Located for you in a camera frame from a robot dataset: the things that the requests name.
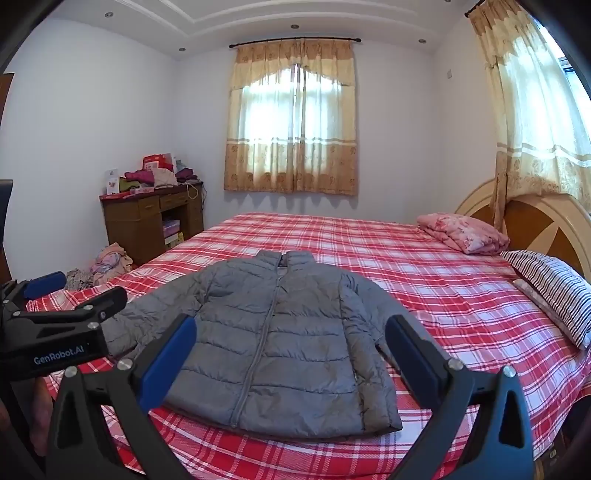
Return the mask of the grey puffer jacket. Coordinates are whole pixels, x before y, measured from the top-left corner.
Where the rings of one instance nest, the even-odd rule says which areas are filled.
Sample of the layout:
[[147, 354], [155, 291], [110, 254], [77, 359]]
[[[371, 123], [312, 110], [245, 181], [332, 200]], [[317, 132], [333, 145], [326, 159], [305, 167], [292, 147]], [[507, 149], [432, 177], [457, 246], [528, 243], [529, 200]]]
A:
[[105, 321], [134, 358], [180, 315], [197, 340], [166, 404], [231, 430], [327, 440], [399, 431], [386, 325], [406, 308], [369, 279], [304, 251], [261, 251], [179, 277]]

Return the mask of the clothes pile on floor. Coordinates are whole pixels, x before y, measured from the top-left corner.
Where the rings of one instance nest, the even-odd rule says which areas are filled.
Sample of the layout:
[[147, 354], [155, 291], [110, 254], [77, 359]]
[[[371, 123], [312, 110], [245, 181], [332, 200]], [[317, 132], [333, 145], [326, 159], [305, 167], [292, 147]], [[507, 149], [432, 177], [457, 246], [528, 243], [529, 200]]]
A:
[[133, 260], [118, 244], [104, 248], [87, 270], [73, 269], [66, 274], [65, 289], [80, 291], [108, 283], [129, 273]]

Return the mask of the clothes pile on desk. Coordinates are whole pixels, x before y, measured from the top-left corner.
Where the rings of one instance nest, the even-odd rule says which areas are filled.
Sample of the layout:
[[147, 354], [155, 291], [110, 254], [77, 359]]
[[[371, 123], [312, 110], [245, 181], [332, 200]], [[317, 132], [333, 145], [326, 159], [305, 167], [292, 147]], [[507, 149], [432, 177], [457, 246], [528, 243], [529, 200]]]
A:
[[188, 167], [181, 167], [173, 172], [166, 169], [139, 169], [125, 172], [119, 178], [119, 191], [125, 193], [142, 188], [162, 189], [194, 182], [199, 182], [199, 179]]

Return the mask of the brown wooden desk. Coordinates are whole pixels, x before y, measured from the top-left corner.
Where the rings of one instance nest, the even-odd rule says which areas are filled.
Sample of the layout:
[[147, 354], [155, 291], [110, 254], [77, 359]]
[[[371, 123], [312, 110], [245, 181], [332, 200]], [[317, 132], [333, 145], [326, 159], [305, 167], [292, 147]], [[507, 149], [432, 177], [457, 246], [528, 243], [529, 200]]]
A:
[[204, 184], [193, 181], [135, 195], [100, 197], [110, 244], [117, 243], [141, 266], [166, 250], [164, 221], [179, 223], [183, 239], [204, 231]]

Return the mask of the white card on desk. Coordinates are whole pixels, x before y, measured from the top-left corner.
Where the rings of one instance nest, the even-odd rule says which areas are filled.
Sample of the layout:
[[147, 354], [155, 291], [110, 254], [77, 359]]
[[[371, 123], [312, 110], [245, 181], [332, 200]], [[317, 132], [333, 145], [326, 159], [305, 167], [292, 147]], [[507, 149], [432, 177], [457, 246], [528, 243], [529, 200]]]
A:
[[105, 194], [115, 195], [119, 193], [119, 174], [116, 168], [105, 172]]

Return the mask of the red plaid bed sheet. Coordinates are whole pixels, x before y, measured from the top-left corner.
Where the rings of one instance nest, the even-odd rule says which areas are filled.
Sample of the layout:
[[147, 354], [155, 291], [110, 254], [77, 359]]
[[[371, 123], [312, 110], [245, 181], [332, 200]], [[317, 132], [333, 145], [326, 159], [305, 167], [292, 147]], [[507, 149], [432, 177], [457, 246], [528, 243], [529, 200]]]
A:
[[[137, 297], [211, 263], [262, 250], [309, 251], [319, 262], [373, 280], [471, 368], [512, 365], [526, 396], [536, 456], [551, 447], [572, 406], [590, 393], [589, 354], [515, 288], [508, 263], [452, 250], [413, 225], [243, 213], [118, 277], [116, 284]], [[166, 408], [151, 418], [199, 479], [384, 479], [430, 416], [404, 385], [397, 396], [400, 432], [336, 444], [262, 441]]]

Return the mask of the red box on desk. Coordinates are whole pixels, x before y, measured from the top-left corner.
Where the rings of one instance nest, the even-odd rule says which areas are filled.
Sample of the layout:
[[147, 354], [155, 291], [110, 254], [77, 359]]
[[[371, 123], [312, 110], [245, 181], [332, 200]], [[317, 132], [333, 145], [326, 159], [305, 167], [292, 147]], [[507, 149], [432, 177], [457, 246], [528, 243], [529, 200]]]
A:
[[152, 154], [145, 156], [142, 159], [143, 170], [166, 169], [170, 172], [174, 171], [172, 156], [169, 153]]

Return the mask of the striped pillow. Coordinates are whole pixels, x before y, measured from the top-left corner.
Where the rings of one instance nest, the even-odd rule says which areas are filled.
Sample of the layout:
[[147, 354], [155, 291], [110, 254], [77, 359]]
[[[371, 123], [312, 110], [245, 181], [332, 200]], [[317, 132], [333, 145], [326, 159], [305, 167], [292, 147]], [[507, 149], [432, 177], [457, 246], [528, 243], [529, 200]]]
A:
[[528, 250], [501, 256], [519, 275], [519, 288], [542, 300], [548, 315], [580, 350], [590, 347], [590, 284], [562, 260]]

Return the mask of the pink floral folded blanket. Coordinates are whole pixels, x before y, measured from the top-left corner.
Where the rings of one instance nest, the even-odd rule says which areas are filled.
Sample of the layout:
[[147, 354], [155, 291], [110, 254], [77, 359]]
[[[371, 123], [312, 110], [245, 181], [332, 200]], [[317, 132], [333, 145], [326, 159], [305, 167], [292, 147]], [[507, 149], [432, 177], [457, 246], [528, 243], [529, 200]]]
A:
[[510, 245], [505, 234], [474, 217], [432, 213], [419, 216], [417, 225], [441, 243], [467, 255], [498, 255]]

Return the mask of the cream wooden headboard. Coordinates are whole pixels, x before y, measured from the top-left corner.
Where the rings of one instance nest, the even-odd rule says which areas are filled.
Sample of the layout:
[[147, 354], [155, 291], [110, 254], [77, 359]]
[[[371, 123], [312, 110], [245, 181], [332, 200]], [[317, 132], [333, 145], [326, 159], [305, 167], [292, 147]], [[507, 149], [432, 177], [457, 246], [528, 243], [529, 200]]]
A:
[[521, 196], [507, 203], [501, 232], [511, 250], [556, 257], [590, 278], [590, 214], [568, 195]]

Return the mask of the beige side window curtain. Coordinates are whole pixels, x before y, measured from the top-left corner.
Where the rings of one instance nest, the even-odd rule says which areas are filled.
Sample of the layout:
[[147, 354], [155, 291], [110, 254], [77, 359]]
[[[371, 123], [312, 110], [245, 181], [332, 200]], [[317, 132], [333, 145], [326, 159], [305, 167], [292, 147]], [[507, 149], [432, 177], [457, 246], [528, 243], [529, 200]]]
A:
[[556, 41], [515, 1], [485, 1], [468, 18], [491, 86], [497, 129], [494, 224], [527, 195], [590, 207], [590, 99]]

